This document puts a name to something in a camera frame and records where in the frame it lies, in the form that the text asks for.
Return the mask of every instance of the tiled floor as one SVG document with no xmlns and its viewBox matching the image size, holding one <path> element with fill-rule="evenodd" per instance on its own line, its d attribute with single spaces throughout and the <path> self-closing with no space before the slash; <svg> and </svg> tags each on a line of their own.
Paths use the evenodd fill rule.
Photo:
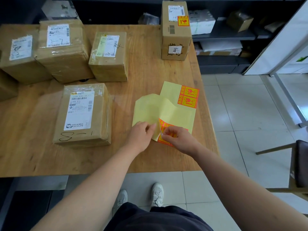
<svg viewBox="0 0 308 231">
<path fill-rule="evenodd" d="M 308 75 L 281 75 L 281 79 L 308 117 Z M 308 129 L 298 127 L 300 120 L 275 78 L 219 74 L 203 75 L 202 80 L 221 157 L 262 186 L 287 186 L 289 149 L 255 155 L 298 139 L 308 141 Z M 69 176 L 65 195 L 86 177 Z M 239 230 L 201 171 L 127 174 L 122 188 L 129 202 L 149 210 L 150 189 L 157 181 L 164 187 L 165 205 L 195 213 L 216 231 Z M 275 195 L 308 214 L 308 202 L 292 194 Z"/>
</svg>

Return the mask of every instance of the dark shorts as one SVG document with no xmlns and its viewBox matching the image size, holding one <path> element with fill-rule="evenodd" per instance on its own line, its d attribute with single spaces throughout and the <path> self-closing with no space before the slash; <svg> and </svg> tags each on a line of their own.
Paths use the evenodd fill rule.
<svg viewBox="0 0 308 231">
<path fill-rule="evenodd" d="M 159 213 L 173 213 L 173 214 L 178 214 L 181 216 L 189 217 L 191 219 L 198 220 L 208 226 L 207 223 L 205 223 L 200 217 L 196 216 L 195 214 L 188 212 L 182 208 L 179 208 L 177 206 L 167 206 L 167 207 L 152 207 L 151 212 L 159 212 Z M 136 214 L 146 214 L 149 213 L 141 208 L 138 208 L 136 205 L 132 203 L 124 203 L 114 214 L 113 218 L 110 220 L 106 228 L 104 229 L 105 231 L 113 231 L 115 230 L 116 226 L 124 221 L 127 220 L 128 218 L 136 215 Z"/>
</svg>

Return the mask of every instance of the white package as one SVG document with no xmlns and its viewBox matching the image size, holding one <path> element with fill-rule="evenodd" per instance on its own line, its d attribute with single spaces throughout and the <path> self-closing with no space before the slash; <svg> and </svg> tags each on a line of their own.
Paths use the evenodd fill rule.
<svg viewBox="0 0 308 231">
<path fill-rule="evenodd" d="M 240 40 L 207 40 L 200 42 L 204 52 L 242 48 Z"/>
<path fill-rule="evenodd" d="M 211 33 L 215 19 L 209 10 L 189 10 L 188 15 L 192 35 Z"/>
</svg>

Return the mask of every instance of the chair leg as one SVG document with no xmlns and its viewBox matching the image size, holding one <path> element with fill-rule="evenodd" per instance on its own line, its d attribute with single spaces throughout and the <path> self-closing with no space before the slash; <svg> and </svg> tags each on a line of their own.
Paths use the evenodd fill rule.
<svg viewBox="0 0 308 231">
<path fill-rule="evenodd" d="M 264 153 L 268 153 L 268 152 L 273 152 L 273 151 L 279 151 L 279 150 L 288 149 L 288 148 L 293 148 L 293 147 L 295 147 L 295 145 L 296 145 L 296 143 L 290 143 L 290 144 L 283 145 L 283 146 L 280 146 L 280 147 L 274 147 L 274 148 L 267 149 L 267 150 L 264 150 L 264 151 L 258 151 L 258 152 L 256 152 L 256 155 L 260 155 L 260 154 L 264 154 Z"/>
</svg>

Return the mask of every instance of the orange fragile label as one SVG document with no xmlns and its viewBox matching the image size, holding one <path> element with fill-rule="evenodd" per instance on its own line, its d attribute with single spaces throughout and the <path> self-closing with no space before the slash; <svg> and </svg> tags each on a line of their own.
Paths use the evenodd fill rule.
<svg viewBox="0 0 308 231">
<path fill-rule="evenodd" d="M 170 125 L 170 124 L 164 122 L 164 121 L 163 121 L 162 119 L 160 119 L 160 118 L 159 118 L 159 124 L 160 124 L 160 130 L 161 130 L 162 133 L 164 132 L 164 130 L 165 130 L 168 126 L 174 126 L 174 125 Z M 175 133 L 172 133 L 172 134 L 170 134 L 170 136 L 172 136 L 172 137 L 175 138 L 175 137 L 176 137 L 176 134 L 175 134 Z M 168 143 L 167 141 L 163 140 L 162 137 L 161 137 L 161 134 L 159 135 L 157 142 L 163 143 L 163 144 L 167 144 L 167 145 L 169 145 L 169 146 L 173 146 L 171 143 Z"/>
<path fill-rule="evenodd" d="M 181 87 L 178 104 L 191 108 L 197 108 L 199 89 L 183 86 Z"/>
<path fill-rule="evenodd" d="M 177 22 L 179 26 L 189 27 L 189 18 L 188 16 L 178 16 Z"/>
</svg>

